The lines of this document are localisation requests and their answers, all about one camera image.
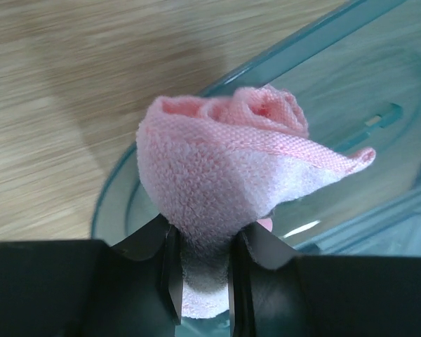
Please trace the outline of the pink bunny towel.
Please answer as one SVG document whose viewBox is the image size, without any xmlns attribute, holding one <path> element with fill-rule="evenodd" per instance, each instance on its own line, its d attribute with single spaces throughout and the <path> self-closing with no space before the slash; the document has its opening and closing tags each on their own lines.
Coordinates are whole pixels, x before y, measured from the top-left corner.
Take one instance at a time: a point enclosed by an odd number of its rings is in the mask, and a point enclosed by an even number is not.
<svg viewBox="0 0 421 337">
<path fill-rule="evenodd" d="M 295 96 L 266 85 L 230 96 L 160 96 L 136 134 L 140 181 L 181 234 L 182 314 L 229 308 L 233 238 L 274 208 L 369 167 L 375 150 L 345 156 L 309 139 Z"/>
</svg>

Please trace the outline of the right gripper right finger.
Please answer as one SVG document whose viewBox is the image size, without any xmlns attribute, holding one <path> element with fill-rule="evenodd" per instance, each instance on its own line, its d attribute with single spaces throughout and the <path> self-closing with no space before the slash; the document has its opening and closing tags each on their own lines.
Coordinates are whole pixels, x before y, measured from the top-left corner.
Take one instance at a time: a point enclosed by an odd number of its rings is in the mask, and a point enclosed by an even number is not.
<svg viewBox="0 0 421 337">
<path fill-rule="evenodd" d="M 305 255 L 253 223 L 229 266 L 233 336 L 421 336 L 421 258 Z"/>
</svg>

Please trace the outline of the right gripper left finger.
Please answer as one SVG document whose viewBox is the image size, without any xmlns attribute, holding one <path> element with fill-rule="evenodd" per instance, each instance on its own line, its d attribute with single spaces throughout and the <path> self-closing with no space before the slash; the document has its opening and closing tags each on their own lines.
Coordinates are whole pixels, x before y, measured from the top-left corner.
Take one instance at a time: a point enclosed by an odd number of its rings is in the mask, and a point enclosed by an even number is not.
<svg viewBox="0 0 421 337">
<path fill-rule="evenodd" d="M 162 216 L 114 246 L 0 242 L 0 336 L 173 336 L 179 245 Z"/>
</svg>

